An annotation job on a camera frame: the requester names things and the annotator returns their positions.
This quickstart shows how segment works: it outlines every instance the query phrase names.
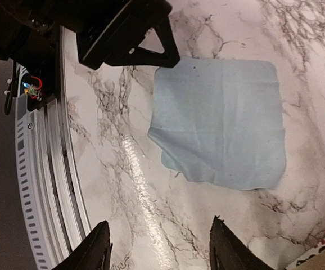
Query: light blue cloth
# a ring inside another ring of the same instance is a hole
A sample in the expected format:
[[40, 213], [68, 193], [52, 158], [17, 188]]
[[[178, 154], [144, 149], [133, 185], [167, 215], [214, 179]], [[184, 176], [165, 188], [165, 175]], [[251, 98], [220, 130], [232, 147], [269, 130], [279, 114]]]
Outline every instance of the light blue cloth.
[[183, 58], [155, 74], [148, 136], [188, 181], [273, 188], [285, 167], [275, 67], [265, 61]]

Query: red wire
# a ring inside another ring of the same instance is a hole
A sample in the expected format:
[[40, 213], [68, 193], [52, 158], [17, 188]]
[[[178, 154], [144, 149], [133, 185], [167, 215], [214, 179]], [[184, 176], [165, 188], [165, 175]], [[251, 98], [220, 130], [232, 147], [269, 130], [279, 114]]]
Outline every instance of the red wire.
[[35, 76], [31, 76], [31, 77], [39, 81], [39, 88], [37, 88], [36, 90], [40, 90], [43, 87], [43, 82], [41, 81], [41, 79]]

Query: black mount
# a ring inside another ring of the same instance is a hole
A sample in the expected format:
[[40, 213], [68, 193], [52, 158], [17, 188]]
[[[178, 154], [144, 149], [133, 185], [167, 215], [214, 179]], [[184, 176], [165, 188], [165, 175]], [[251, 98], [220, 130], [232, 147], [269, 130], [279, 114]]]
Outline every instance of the black mount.
[[[96, 24], [88, 33], [77, 34], [79, 62], [95, 70], [103, 62], [174, 67], [180, 56], [168, 19], [172, 6], [166, 0], [126, 2], [115, 16], [106, 15], [111, 19]], [[139, 47], [150, 29], [155, 29], [164, 53]]]

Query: white marble countertop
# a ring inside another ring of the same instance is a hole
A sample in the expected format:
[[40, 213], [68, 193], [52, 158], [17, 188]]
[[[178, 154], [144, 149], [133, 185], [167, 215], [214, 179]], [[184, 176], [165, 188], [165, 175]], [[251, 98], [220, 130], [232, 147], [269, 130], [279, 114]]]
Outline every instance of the white marble countertop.
[[170, 2], [182, 56], [275, 64], [286, 173], [276, 190], [242, 192], [167, 170], [147, 137], [156, 68], [89, 70], [66, 30], [71, 137], [91, 225], [110, 224], [113, 270], [209, 269], [215, 215], [282, 269], [325, 236], [325, 0]]

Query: gray metal panel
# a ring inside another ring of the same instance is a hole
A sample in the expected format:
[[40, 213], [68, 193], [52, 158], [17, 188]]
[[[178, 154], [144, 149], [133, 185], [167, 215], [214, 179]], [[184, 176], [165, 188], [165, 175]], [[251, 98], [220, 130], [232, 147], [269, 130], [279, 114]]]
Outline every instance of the gray metal panel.
[[51, 269], [52, 261], [49, 256], [46, 235], [43, 232], [38, 214], [38, 198], [34, 192], [34, 178], [31, 171], [28, 142], [28, 115], [25, 114], [16, 121], [16, 165], [21, 206], [24, 213], [26, 230], [38, 269]]

